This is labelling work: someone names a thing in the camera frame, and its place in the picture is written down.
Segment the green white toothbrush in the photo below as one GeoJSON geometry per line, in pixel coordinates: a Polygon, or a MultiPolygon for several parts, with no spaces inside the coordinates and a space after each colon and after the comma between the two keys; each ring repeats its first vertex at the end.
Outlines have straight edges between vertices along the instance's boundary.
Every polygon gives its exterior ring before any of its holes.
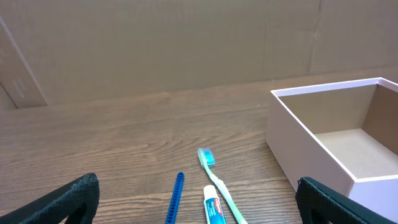
{"type": "Polygon", "coordinates": [[[239,208],[236,206],[235,202],[232,199],[232,196],[227,188],[227,186],[224,184],[224,182],[219,179],[214,173],[211,171],[211,167],[214,167],[216,164],[215,157],[209,148],[199,148],[198,149],[198,158],[200,161],[200,164],[202,168],[205,169],[206,173],[208,174],[209,178],[211,181],[216,185],[224,199],[226,200],[226,203],[228,204],[228,207],[230,208],[233,216],[235,217],[235,220],[237,221],[238,224],[248,224],[245,218],[243,217],[242,213],[239,211],[239,208]]]}

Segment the small toothpaste tube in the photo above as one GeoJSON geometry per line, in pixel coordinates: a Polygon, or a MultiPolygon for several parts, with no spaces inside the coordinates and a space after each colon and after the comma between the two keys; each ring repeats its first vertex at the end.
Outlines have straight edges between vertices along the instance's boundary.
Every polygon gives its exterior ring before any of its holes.
{"type": "Polygon", "coordinates": [[[227,224],[215,187],[207,185],[203,188],[203,193],[207,224],[227,224]]]}

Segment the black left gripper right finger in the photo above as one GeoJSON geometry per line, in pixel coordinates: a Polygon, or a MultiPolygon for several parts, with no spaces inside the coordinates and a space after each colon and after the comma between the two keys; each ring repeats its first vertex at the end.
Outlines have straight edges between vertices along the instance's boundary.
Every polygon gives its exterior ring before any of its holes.
{"type": "Polygon", "coordinates": [[[311,177],[300,178],[295,199],[303,224],[394,224],[311,177]]]}

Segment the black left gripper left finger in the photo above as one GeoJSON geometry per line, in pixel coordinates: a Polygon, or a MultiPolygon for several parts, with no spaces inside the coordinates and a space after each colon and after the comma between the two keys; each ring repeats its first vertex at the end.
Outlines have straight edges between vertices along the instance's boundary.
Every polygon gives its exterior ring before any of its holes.
{"type": "Polygon", "coordinates": [[[100,199],[94,173],[74,181],[1,217],[1,223],[92,223],[100,199]]]}

